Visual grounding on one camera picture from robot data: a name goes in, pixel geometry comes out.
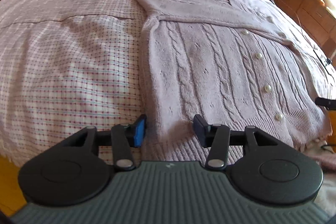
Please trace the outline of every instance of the black cable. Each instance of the black cable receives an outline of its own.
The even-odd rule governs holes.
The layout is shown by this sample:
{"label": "black cable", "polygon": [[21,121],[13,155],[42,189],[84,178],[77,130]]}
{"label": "black cable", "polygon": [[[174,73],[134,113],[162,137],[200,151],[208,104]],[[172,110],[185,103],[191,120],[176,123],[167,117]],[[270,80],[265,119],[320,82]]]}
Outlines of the black cable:
{"label": "black cable", "polygon": [[321,146],[321,149],[331,152],[329,149],[325,149],[325,147],[335,147],[335,146],[336,146],[336,144],[334,144],[334,143],[324,144],[324,145]]}

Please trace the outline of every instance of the ribbed gray surface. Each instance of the ribbed gray surface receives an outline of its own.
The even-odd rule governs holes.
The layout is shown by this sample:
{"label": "ribbed gray surface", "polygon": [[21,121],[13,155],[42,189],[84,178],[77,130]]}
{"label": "ribbed gray surface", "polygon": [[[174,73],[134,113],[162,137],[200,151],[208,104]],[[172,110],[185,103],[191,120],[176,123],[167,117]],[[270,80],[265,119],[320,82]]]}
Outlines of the ribbed gray surface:
{"label": "ribbed gray surface", "polygon": [[117,174],[88,202],[67,208],[28,204],[17,224],[241,223],[322,224],[328,220],[312,202],[293,208],[268,208],[237,193],[223,173],[198,162],[142,162]]}

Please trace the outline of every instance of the dresser drawer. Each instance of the dresser drawer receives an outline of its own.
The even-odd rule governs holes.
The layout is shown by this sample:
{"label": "dresser drawer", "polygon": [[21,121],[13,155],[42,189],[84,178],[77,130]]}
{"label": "dresser drawer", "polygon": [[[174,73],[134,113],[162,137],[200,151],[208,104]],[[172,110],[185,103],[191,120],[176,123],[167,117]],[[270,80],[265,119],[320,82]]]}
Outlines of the dresser drawer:
{"label": "dresser drawer", "polygon": [[336,25],[336,19],[319,4],[317,0],[304,0],[301,7],[305,9],[327,32]]}
{"label": "dresser drawer", "polygon": [[295,11],[290,8],[286,3],[282,0],[274,0],[278,8],[280,8],[286,15],[288,15],[291,19],[297,22],[297,18],[295,15]]}
{"label": "dresser drawer", "polygon": [[312,38],[322,46],[329,38],[328,32],[304,9],[300,8],[297,12],[301,24],[313,36]]}
{"label": "dresser drawer", "polygon": [[321,47],[326,57],[333,59],[336,56],[336,43],[333,39],[329,38]]}
{"label": "dresser drawer", "polygon": [[305,26],[303,26],[302,25],[302,29],[309,35],[309,37],[311,38],[311,39],[313,39],[317,44],[318,44],[318,42],[317,42],[317,40],[315,39],[315,37],[305,28]]}
{"label": "dresser drawer", "polygon": [[331,30],[329,36],[336,41],[336,26]]}

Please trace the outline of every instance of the cable knit pattern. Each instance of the cable knit pattern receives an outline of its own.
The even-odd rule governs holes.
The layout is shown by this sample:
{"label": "cable knit pattern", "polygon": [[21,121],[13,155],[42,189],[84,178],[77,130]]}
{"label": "cable knit pattern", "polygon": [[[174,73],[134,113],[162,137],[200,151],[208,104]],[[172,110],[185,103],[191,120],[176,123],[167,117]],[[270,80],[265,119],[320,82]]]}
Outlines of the cable knit pattern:
{"label": "cable knit pattern", "polygon": [[211,47],[214,52],[214,61],[217,68],[217,76],[219,78],[220,93],[223,99],[223,105],[230,115],[233,122],[236,123],[236,118],[241,118],[241,114],[238,113],[237,108],[232,102],[232,91],[228,81],[230,81],[230,75],[227,71],[227,63],[225,57],[222,56],[222,50],[219,45],[219,41],[216,37],[215,31],[210,24],[202,24],[202,28],[206,33],[207,38],[211,42]]}
{"label": "cable knit pattern", "polygon": [[[143,159],[204,162],[208,150],[191,127],[197,113],[233,130],[255,125],[291,146],[330,132],[328,116],[310,98],[316,90],[302,76],[302,55],[275,24],[230,1],[137,1],[148,16],[140,62],[150,125]],[[228,161],[241,156],[231,147]]]}
{"label": "cable knit pattern", "polygon": [[242,39],[238,37],[235,32],[233,32],[236,43],[239,46],[240,54],[243,58],[243,64],[245,67],[245,70],[247,72],[247,79],[249,81],[250,89],[252,92],[254,104],[256,105],[256,108],[258,109],[259,115],[265,114],[265,110],[262,106],[261,100],[260,100],[260,94],[258,92],[257,83],[255,82],[255,75],[252,71],[252,64],[251,64],[251,58],[248,56],[248,53],[246,51],[246,48],[243,46]]}
{"label": "cable knit pattern", "polygon": [[194,90],[192,87],[192,77],[188,68],[188,58],[185,54],[183,48],[183,42],[180,37],[180,33],[176,30],[175,24],[173,22],[166,22],[168,28],[168,35],[171,38],[172,47],[175,51],[175,59],[177,63],[177,78],[180,82],[180,94],[181,99],[183,100],[182,106],[184,109],[184,115],[188,119],[194,117],[194,113],[199,112],[199,108],[190,100],[190,96],[194,95]]}

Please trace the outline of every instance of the bedspread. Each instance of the bedspread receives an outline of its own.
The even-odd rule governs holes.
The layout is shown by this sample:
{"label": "bedspread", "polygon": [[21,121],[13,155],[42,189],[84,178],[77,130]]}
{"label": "bedspread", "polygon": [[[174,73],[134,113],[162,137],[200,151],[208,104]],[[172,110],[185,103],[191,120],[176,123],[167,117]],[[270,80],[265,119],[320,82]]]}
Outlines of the bedspread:
{"label": "bedspread", "polygon": [[[316,94],[335,97],[291,19],[266,0],[237,1],[292,39]],[[134,121],[144,111],[138,59],[145,19],[136,0],[2,0],[1,154],[22,165],[86,125],[103,130]],[[111,159],[108,148],[101,152]]]}

